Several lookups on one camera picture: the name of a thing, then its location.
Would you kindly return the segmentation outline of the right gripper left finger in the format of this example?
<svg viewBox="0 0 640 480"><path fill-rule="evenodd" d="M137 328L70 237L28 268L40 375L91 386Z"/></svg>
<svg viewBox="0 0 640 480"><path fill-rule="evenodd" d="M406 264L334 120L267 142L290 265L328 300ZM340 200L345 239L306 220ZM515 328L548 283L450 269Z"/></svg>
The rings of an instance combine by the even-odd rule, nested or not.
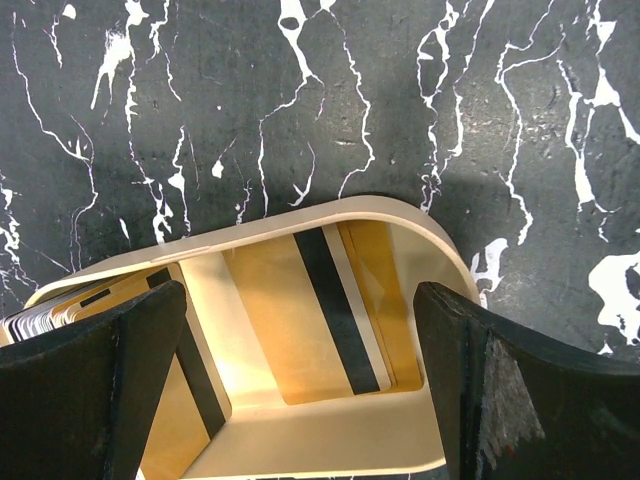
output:
<svg viewBox="0 0 640 480"><path fill-rule="evenodd" d="M135 478L185 324L169 281L2 348L2 478Z"/></svg>

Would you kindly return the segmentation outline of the stack of credit cards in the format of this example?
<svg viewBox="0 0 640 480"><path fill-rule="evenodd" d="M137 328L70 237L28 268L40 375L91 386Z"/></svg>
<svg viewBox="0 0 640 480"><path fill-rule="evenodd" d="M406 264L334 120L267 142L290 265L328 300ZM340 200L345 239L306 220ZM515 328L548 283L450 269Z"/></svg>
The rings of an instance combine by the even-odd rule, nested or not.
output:
<svg viewBox="0 0 640 480"><path fill-rule="evenodd" d="M14 344L102 313L175 280L176 263L75 285L1 321L1 344ZM232 413L190 295L186 320L156 410L137 477L181 479Z"/></svg>

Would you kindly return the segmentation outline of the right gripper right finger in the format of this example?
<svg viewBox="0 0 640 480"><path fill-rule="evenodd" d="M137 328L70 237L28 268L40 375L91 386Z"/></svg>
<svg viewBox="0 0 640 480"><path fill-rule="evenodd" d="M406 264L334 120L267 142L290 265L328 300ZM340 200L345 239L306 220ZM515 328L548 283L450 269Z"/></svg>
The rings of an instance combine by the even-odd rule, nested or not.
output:
<svg viewBox="0 0 640 480"><path fill-rule="evenodd" d="M494 314L436 282L414 316L453 479L635 479L639 368Z"/></svg>

